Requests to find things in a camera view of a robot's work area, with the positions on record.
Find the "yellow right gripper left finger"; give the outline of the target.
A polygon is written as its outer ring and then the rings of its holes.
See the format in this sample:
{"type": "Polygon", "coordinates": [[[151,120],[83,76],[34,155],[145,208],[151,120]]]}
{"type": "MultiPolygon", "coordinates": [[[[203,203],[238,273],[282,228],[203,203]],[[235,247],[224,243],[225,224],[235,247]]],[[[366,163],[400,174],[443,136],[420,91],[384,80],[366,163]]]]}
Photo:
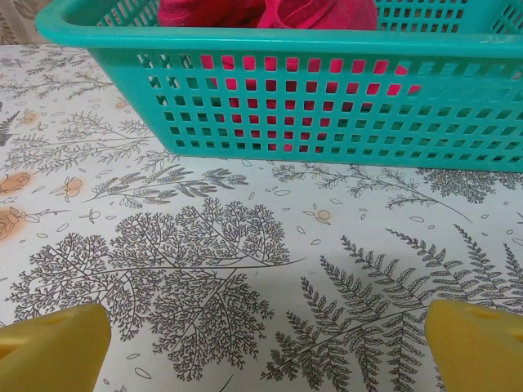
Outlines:
{"type": "Polygon", "coordinates": [[[2,327],[1,390],[93,391],[110,340],[110,321],[99,304],[2,327]]]}

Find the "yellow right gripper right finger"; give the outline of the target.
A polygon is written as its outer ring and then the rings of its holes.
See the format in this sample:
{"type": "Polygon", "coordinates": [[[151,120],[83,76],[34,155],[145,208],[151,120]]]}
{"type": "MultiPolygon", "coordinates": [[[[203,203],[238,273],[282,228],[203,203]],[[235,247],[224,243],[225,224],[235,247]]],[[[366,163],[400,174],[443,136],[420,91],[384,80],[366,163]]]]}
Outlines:
{"type": "Polygon", "coordinates": [[[522,317],[454,300],[434,300],[425,335],[448,391],[522,390],[522,317]]]}

